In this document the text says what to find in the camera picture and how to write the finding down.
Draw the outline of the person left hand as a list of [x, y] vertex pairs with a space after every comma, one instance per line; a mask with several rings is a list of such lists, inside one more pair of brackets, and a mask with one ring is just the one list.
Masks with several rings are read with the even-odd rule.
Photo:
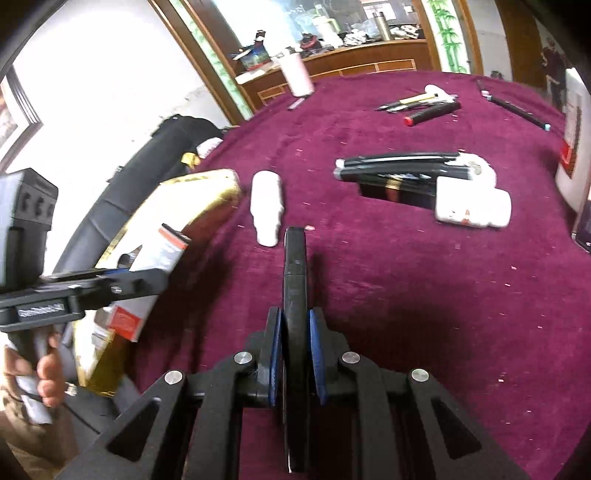
[[[57, 408], [65, 397], [65, 379], [58, 347], [60, 336], [52, 333], [48, 337], [47, 354], [37, 362], [36, 374], [39, 378], [37, 392], [42, 403], [48, 408]], [[21, 400], [16, 378], [33, 374], [31, 364], [9, 346], [4, 347], [2, 375], [4, 386], [15, 400]]]

